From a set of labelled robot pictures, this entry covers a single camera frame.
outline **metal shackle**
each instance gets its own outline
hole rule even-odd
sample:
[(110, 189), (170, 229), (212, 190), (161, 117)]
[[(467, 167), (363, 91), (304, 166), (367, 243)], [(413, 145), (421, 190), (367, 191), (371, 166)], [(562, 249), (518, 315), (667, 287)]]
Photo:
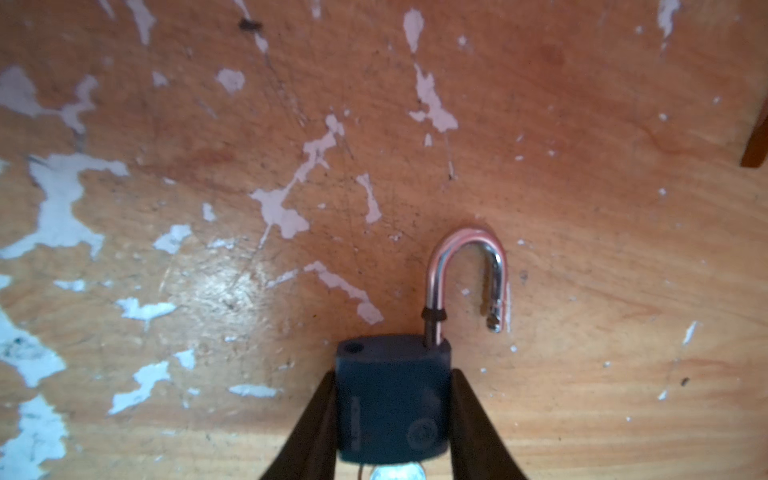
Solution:
[(427, 266), (426, 302), (424, 319), (424, 346), (431, 349), (442, 341), (441, 322), (445, 314), (445, 269), (453, 255), (464, 245), (478, 243), (488, 254), (491, 269), (486, 272), (488, 288), (488, 329), (501, 332), (505, 321), (505, 287), (507, 284), (507, 256), (502, 242), (491, 231), (482, 227), (463, 227), (449, 233), (432, 251)]

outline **wooden table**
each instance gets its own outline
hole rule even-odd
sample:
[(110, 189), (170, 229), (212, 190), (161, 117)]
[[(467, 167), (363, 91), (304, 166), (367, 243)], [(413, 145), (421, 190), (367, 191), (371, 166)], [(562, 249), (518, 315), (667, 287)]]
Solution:
[(66, 364), (30, 387), (0, 363), (0, 443), (48, 405), (53, 480), (257, 478), (337, 342), (422, 330), (429, 253), (469, 221), (505, 243), (511, 331), (485, 331), (469, 249), (445, 335), (530, 478), (766, 477), (768, 169), (737, 164), (767, 3), (243, 1), (257, 37), (230, 0), (0, 5), (0, 305)]

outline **black rubber ring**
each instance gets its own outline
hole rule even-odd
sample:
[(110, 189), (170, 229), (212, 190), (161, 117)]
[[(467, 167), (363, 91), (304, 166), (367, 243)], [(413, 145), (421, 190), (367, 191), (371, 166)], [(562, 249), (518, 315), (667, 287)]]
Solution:
[(434, 310), (424, 307), (424, 310), (422, 310), (422, 318), (425, 321), (431, 320), (433, 322), (443, 322), (448, 318), (448, 315), (445, 314), (445, 309)]

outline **padlock body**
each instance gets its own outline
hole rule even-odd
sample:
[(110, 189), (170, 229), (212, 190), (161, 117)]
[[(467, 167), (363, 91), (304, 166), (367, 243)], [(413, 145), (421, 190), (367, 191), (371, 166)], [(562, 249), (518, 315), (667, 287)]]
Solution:
[(345, 462), (420, 462), (448, 449), (451, 345), (420, 335), (362, 336), (336, 351), (339, 453)]

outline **padlock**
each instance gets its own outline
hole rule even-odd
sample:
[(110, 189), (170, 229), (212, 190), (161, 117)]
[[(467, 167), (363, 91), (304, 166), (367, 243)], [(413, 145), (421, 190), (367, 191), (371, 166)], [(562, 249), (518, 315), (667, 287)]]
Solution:
[(466, 227), (445, 237), (427, 269), (423, 336), (362, 336), (336, 351), (336, 418), (341, 459), (367, 465), (421, 462), (449, 446), (451, 345), (442, 338), (445, 268), (464, 245), (490, 259), (488, 328), (501, 332), (507, 281), (496, 236)]

